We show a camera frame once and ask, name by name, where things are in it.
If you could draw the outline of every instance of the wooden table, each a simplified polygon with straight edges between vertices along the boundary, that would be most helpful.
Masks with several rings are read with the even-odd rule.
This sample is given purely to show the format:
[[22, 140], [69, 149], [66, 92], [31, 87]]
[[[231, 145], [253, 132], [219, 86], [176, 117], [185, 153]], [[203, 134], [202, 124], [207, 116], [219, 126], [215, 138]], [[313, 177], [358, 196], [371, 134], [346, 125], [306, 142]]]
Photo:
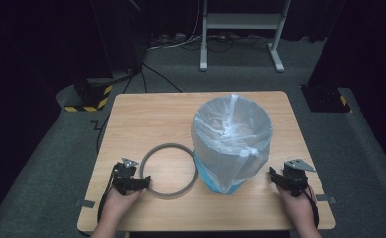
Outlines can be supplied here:
[[[193, 150], [190, 129], [195, 113], [207, 101], [232, 92], [125, 94], [115, 99], [102, 146], [88, 187], [78, 229], [96, 227], [97, 208], [107, 186], [112, 167], [128, 158], [141, 162], [157, 145], [175, 142]], [[161, 198], [144, 191], [121, 221], [124, 231], [244, 231], [289, 230], [282, 200], [270, 182], [269, 167], [281, 172], [283, 162], [303, 159], [314, 165], [287, 95], [283, 92], [238, 92], [261, 105], [269, 114], [274, 131], [268, 162], [259, 173], [232, 195], [211, 192], [202, 179], [183, 195]], [[156, 152], [147, 161], [144, 175], [152, 177], [151, 187], [159, 192], [175, 192], [193, 177], [193, 159], [179, 149]], [[315, 194], [324, 194], [317, 173], [307, 172]], [[318, 202], [319, 229], [332, 229], [335, 220], [329, 204]]]

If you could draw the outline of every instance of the trash bin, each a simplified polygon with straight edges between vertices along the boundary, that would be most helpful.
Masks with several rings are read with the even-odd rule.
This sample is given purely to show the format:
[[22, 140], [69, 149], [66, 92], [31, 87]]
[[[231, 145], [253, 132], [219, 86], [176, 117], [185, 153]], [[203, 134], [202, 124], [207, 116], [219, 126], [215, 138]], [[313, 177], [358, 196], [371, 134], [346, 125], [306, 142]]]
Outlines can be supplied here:
[[191, 135], [194, 160], [207, 187], [223, 194], [238, 190], [267, 162], [272, 134], [269, 115], [250, 99], [232, 94], [202, 105]]

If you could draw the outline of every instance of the gray carpet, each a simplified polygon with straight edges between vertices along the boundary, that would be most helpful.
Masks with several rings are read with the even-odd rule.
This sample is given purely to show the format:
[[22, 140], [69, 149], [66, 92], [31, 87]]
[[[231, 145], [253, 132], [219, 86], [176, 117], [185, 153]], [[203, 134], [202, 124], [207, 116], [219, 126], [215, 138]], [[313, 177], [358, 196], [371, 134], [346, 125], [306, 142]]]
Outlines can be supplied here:
[[[318, 169], [324, 190], [336, 197], [331, 208], [337, 225], [323, 237], [386, 237], [386, 156], [363, 118], [351, 90], [340, 92], [352, 113], [311, 113], [301, 93], [324, 42], [282, 40], [285, 72], [277, 73], [266, 45], [233, 46], [209, 52], [207, 72], [199, 71], [199, 51], [169, 48], [147, 51], [144, 64], [183, 92], [285, 91]], [[216, 50], [229, 45], [211, 42]], [[177, 92], [143, 68], [148, 93]], [[62, 112], [27, 162], [0, 207], [0, 237], [83, 237], [77, 231], [80, 207], [96, 160], [99, 134], [113, 99], [128, 81], [115, 84], [101, 112]], [[71, 88], [57, 95], [64, 105]], [[125, 93], [145, 93], [141, 74]]]

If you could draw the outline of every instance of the metal ring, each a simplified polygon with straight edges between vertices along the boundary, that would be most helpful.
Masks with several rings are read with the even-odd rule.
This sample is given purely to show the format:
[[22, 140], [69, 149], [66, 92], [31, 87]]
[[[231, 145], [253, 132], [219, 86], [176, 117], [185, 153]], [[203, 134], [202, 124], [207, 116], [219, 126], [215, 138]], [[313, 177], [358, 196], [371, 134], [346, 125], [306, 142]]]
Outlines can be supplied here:
[[[150, 150], [146, 156], [144, 156], [143, 160], [141, 161], [141, 164], [140, 164], [140, 168], [139, 168], [139, 174], [140, 174], [140, 179], [143, 179], [143, 170], [144, 170], [144, 165], [146, 164], [146, 161], [150, 158], [150, 156], [161, 150], [161, 149], [164, 149], [164, 148], [170, 148], [170, 147], [174, 147], [174, 148], [179, 148], [181, 150], [184, 150], [185, 152], [189, 153], [190, 156], [193, 158], [193, 152], [186, 146], [184, 145], [181, 145], [181, 144], [178, 144], [178, 143], [165, 143], [165, 144], [162, 144], [162, 145], [159, 145], [159, 146], [156, 146], [155, 148], [153, 148], [152, 150]], [[152, 192], [153, 194], [155, 195], [158, 195], [158, 196], [177, 196], [177, 195], [180, 195], [182, 193], [184, 193], [185, 191], [187, 191], [188, 189], [190, 189], [193, 184], [195, 183], [197, 177], [198, 177], [198, 169], [196, 167], [196, 163], [195, 163], [195, 160], [193, 159], [193, 163], [195, 165], [195, 173], [193, 175], [193, 179], [192, 181], [190, 181], [190, 183], [184, 187], [183, 189], [179, 190], [179, 191], [176, 191], [176, 192], [173, 192], [173, 193], [160, 193], [160, 192], [156, 192], [154, 190], [152, 190], [151, 188], [146, 188], [148, 191]]]

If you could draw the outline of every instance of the hand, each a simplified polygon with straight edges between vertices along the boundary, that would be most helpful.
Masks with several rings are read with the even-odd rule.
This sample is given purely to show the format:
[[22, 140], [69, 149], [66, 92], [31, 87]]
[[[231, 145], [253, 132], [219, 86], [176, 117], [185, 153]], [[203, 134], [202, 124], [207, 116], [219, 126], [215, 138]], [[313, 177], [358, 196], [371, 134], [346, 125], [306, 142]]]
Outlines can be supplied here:
[[[303, 194], [292, 197], [289, 191], [283, 190], [276, 186], [280, 197], [283, 199], [286, 214], [292, 220], [297, 232], [301, 238], [304, 237], [321, 237], [314, 225], [313, 211], [310, 202]], [[313, 190], [308, 187], [306, 193], [316, 202]]]
[[130, 195], [121, 195], [116, 189], [111, 188], [103, 206], [101, 219], [111, 219], [119, 222], [140, 197], [142, 191], [138, 190]]
[[121, 218], [127, 213], [143, 190], [121, 195], [111, 188], [103, 206], [102, 215], [91, 237], [114, 237]]

